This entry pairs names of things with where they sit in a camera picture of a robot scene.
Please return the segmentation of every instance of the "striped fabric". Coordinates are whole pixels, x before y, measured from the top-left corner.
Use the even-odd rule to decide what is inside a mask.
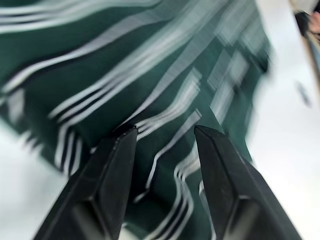
[[[193,129],[228,134],[252,161],[268,47],[254,0],[0,0],[0,114],[69,176],[101,138],[136,125],[126,228],[213,240]]]

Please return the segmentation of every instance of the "blurry background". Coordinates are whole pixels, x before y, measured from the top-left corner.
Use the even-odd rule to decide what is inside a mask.
[[[320,91],[288,0],[256,0],[272,44],[246,142],[293,224],[320,239]],[[310,11],[314,0],[291,0]],[[0,121],[0,239],[31,239],[67,179]],[[134,239],[128,232],[121,239]]]

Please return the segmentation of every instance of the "person's hand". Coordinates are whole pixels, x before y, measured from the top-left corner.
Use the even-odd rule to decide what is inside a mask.
[[[320,33],[320,13],[317,11],[310,16],[309,30],[312,33]]]

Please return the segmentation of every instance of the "black tool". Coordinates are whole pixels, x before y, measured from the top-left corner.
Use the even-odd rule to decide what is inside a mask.
[[[263,177],[229,138],[205,126],[194,133],[217,240],[301,240]]]
[[[86,166],[74,174],[34,240],[116,240],[134,165],[137,129],[100,142]]]

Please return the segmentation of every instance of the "white stripe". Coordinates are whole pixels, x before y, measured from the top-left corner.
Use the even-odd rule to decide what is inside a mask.
[[[241,85],[248,68],[249,64],[245,61],[241,53],[235,51],[227,68],[228,76],[220,84],[210,104],[210,108],[220,124],[225,120],[234,97],[233,87],[234,85]]]
[[[193,213],[194,211],[194,201],[192,199],[192,196],[191,196],[191,193],[190,193],[190,190],[189,190],[189,187],[187,185],[187,183],[185,182],[186,178],[188,176],[190,176],[191,174],[195,173],[199,168],[200,168],[200,161],[199,161],[199,157],[198,157],[198,150],[196,148],[195,152],[191,152],[191,154],[193,154],[193,159],[194,159],[194,162],[193,164],[187,168],[188,171],[186,171],[183,175],[182,175],[182,182],[183,182],[183,185],[184,185],[184,192],[183,192],[183,196],[187,199],[188,201],[188,210],[187,210],[187,213],[186,215],[184,216],[184,219],[183,221],[181,222],[181,224],[179,225],[179,227],[175,230],[174,234],[172,235],[172,237],[170,237],[169,239],[170,240],[176,240],[181,232],[183,231],[183,229],[185,228],[186,224],[188,223],[188,220],[190,219],[191,217],[191,214]]]
[[[63,164],[63,172],[65,175],[69,174],[69,166],[71,161],[72,149],[75,141],[75,133],[72,131],[69,135],[68,145],[66,149],[66,156]]]
[[[79,169],[80,166],[80,161],[81,161],[81,152],[82,152],[82,140],[79,137],[77,142],[76,142],[76,149],[75,149],[75,156],[74,156],[74,162],[71,170],[71,176],[75,174],[75,172]]]
[[[233,86],[228,80],[225,80],[221,87],[216,91],[213,100],[210,104],[210,108],[220,125],[225,120],[229,106],[234,97]]]
[[[8,96],[6,103],[8,107],[8,117],[13,124],[16,124],[24,116],[25,90],[19,89],[12,95]]]
[[[188,203],[189,203],[188,210],[187,210],[186,215],[184,216],[184,219],[181,222],[180,226],[176,229],[176,231],[174,232],[172,237],[169,238],[169,240],[176,240],[180,236],[181,232],[183,231],[183,229],[187,225],[187,223],[191,217],[191,214],[194,211],[194,201],[192,199],[190,190],[187,186],[186,186],[185,192],[183,194],[185,195],[185,198],[188,200]]]
[[[225,4],[226,1],[217,0],[214,3],[214,11],[212,15],[214,16]],[[183,52],[177,58],[177,60],[169,67],[169,69],[162,76],[156,87],[152,90],[151,94],[145,99],[141,106],[128,117],[121,125],[125,124],[127,121],[131,120],[143,110],[145,110],[149,105],[151,105],[163,91],[188,67],[195,59],[208,47],[212,42],[216,33],[214,31],[217,22],[212,18],[207,25],[205,25],[200,32],[192,38],[192,40],[187,44]]]
[[[62,164],[62,156],[65,149],[65,141],[66,141],[66,134],[67,134],[68,128],[69,128],[68,125],[62,125],[59,129],[57,146],[56,146],[55,155],[54,155],[54,165],[57,168],[60,168]]]
[[[181,161],[174,169],[173,176],[174,176],[174,181],[176,185],[176,197],[170,212],[165,217],[165,219],[162,220],[159,226],[153,232],[151,232],[146,238],[144,238],[144,240],[155,239],[155,237],[167,226],[168,222],[171,220],[171,218],[175,214],[178,204],[181,201],[181,198],[183,198],[183,204],[175,220],[172,222],[170,227],[163,233],[163,235],[160,236],[160,238],[156,238],[158,240],[167,239],[168,234],[175,227],[182,212],[185,210],[186,203],[188,202],[190,204],[190,199],[186,197],[186,191],[187,191],[186,188],[188,188],[188,186],[184,183],[184,180],[179,179],[179,176],[183,176],[183,179],[186,179],[186,177],[191,172],[184,173],[184,170],[188,169],[190,165],[192,166],[193,163],[198,160],[197,155],[198,155],[197,143],[194,142],[190,154],[183,161]]]
[[[74,116],[69,120],[69,123],[76,124],[89,116],[113,96],[185,44],[199,30],[199,27],[208,21],[213,11],[212,5],[210,0],[198,0],[195,5],[189,5],[180,17],[174,19],[156,33],[96,84],[87,88],[85,90],[86,94],[90,91],[98,90],[108,83],[104,87],[104,91],[105,89],[110,91],[82,113]],[[81,99],[83,96],[83,92],[74,95],[71,97],[72,102]]]
[[[202,180],[199,184],[199,195],[204,191],[205,186],[204,186],[204,181]]]
[[[243,33],[240,43],[247,47],[251,53],[257,54],[257,52],[262,48],[265,39],[266,35],[262,27],[262,23],[260,18],[257,17]]]
[[[164,6],[166,7],[166,5],[161,4],[155,9],[147,10],[142,13],[126,17],[125,19],[116,23],[111,28],[109,28],[108,30],[106,30],[90,42],[84,44],[80,48],[62,56],[40,61],[28,66],[27,68],[23,69],[18,74],[16,74],[12,79],[10,79],[8,83],[6,83],[3,86],[2,91],[5,93],[12,91],[13,89],[17,88],[20,84],[22,84],[28,77],[30,77],[30,75],[32,75],[36,71],[39,71],[41,69],[47,68],[58,63],[76,59],[94,51],[97,51],[98,49],[112,43],[114,40],[143,25],[156,23],[158,21],[164,21],[166,17],[170,17],[169,15],[165,16],[166,14],[164,13]]]
[[[66,9],[48,20],[0,26],[0,34],[34,31],[65,25],[112,7],[148,7],[159,0],[90,0]]]
[[[101,36],[99,36],[97,39],[95,39],[92,43],[88,43],[87,45],[102,45],[99,42],[100,38],[103,41],[103,44],[111,43],[115,39],[119,38],[120,36],[123,36],[127,34],[130,31],[133,31],[134,29],[141,27],[143,25],[148,25],[164,20],[171,19],[177,12],[179,12],[188,1],[183,1],[181,3],[181,0],[175,1],[174,5],[168,5],[168,0],[165,0],[163,3],[161,3],[159,6],[157,6],[155,9],[147,10],[142,13],[138,13],[136,15],[130,16],[121,22],[115,24],[113,27],[111,27],[110,30],[107,30],[105,33],[103,33]],[[50,114],[49,117],[53,118],[57,114],[59,114],[64,109],[68,108],[70,105],[74,104],[75,102],[79,101],[81,98],[86,97],[88,94],[99,90],[99,88],[103,87],[103,84],[105,84],[105,81],[101,79],[96,84],[88,87],[87,89],[84,89],[83,91],[77,93],[75,96],[65,100],[61,104],[59,104]],[[90,102],[94,101],[95,99],[99,98],[103,94],[105,94],[109,88],[102,89],[100,92],[97,92],[95,95],[89,98],[89,100],[86,100],[83,104],[75,107],[74,109],[68,111],[65,113],[60,120],[63,120],[67,118],[68,116],[72,115],[73,113],[77,112],[79,109],[85,107]]]
[[[224,81],[225,76],[228,72],[228,65],[230,63],[230,60],[231,56],[225,49],[223,49],[207,79],[207,83],[213,91],[216,91],[219,88],[221,82]]]
[[[194,68],[184,80],[172,104],[162,113],[138,122],[137,141],[184,114],[200,92],[200,73]]]
[[[196,123],[199,121],[199,119],[202,117],[201,113],[199,112],[198,109],[196,109],[189,117],[188,119],[184,122],[184,124],[179,128],[179,130],[175,133],[173,138],[170,140],[170,142],[164,146],[154,157],[153,159],[153,164],[151,171],[149,173],[148,180],[146,182],[145,188],[149,189],[151,185],[151,181],[154,177],[155,171],[156,171],[156,166],[159,158],[165,154],[167,151],[169,151],[176,143],[178,140],[180,140],[183,135],[186,134],[186,132]]]
[[[33,5],[18,6],[18,7],[0,7],[0,15],[36,15],[43,12],[55,12],[66,8],[68,5],[80,0],[64,0],[58,2],[57,0],[42,1]]]
[[[234,44],[238,35],[252,18],[255,5],[248,0],[234,1],[222,16],[217,32],[222,43]]]

